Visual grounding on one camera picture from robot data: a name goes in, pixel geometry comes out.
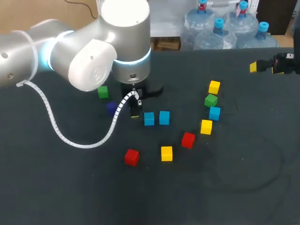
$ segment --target light blue cube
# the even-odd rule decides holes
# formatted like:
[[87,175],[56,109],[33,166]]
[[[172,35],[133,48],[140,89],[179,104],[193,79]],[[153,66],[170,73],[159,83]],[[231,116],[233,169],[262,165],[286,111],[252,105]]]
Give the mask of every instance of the light blue cube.
[[144,113],[144,125],[145,126],[154,126],[154,112],[145,112]]
[[211,107],[209,119],[219,121],[220,113],[221,109],[219,107]]
[[159,112],[159,124],[160,125],[169,125],[170,124],[170,112],[169,111],[160,111]]

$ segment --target water bottle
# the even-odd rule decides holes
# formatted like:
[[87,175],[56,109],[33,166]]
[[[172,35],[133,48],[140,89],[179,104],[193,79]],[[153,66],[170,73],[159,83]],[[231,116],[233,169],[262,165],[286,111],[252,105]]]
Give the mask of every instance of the water bottle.
[[196,36],[194,50],[233,49],[237,38],[232,31],[223,29],[224,20],[217,18],[213,29],[204,29]]
[[268,34],[269,24],[261,22],[258,26],[258,32],[255,36],[239,39],[238,48],[275,48],[279,47],[276,39]]
[[192,9],[184,16],[180,35],[181,50],[193,50],[197,34],[206,26],[213,25],[214,14],[206,9],[207,0],[199,0],[198,9]]
[[236,16],[236,12],[231,12],[229,15],[229,29],[235,36],[240,39],[249,35],[254,35],[258,29],[258,20],[255,15],[246,13],[248,2],[240,2],[240,14]]

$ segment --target toy block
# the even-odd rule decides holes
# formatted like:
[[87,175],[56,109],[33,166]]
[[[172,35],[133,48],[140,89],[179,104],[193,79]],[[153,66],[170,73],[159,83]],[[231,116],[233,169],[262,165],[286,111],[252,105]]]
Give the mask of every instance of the toy block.
[[98,87],[99,98],[108,98],[108,89],[107,86]]
[[211,107],[210,108],[210,120],[219,121],[221,109],[219,107]]
[[128,165],[136,166],[139,160],[139,152],[136,150],[128,149],[125,155],[125,163]]
[[154,126],[154,112],[145,112],[144,113],[144,125],[145,126]]
[[207,107],[212,107],[212,106],[216,106],[217,102],[218,102],[218,98],[212,94],[209,94],[205,98],[204,105]]
[[170,112],[169,111],[160,111],[159,112],[159,124],[160,125],[169,125],[170,124]]
[[194,145],[195,135],[185,132],[181,141],[182,147],[191,149]]
[[117,108],[118,108],[118,105],[115,102],[106,103],[107,112],[111,116],[114,115],[114,113],[116,112]]
[[220,82],[218,81],[211,81],[210,88],[208,89],[208,93],[217,95],[220,89]]
[[173,161],[173,151],[171,146],[161,147],[161,161]]
[[212,129],[212,121],[211,120],[202,120],[200,133],[203,135],[210,135],[211,129]]

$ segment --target dark blue cube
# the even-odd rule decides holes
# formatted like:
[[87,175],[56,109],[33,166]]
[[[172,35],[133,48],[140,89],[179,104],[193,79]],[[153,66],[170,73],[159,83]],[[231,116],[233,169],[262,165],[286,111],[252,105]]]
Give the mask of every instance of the dark blue cube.
[[118,105],[115,102],[106,103],[107,112],[111,116],[114,116],[114,113],[116,112],[117,108],[118,108]]

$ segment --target red cube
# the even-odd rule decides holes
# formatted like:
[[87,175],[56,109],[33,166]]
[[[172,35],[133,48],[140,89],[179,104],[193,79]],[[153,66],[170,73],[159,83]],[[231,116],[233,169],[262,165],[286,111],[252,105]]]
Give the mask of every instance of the red cube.
[[184,136],[182,138],[182,141],[181,141],[181,145],[183,147],[191,149],[194,145],[194,141],[195,141],[195,135],[191,134],[191,133],[188,133],[188,132],[185,132]]
[[139,160],[139,152],[136,150],[128,149],[125,155],[125,163],[128,165],[136,166]]

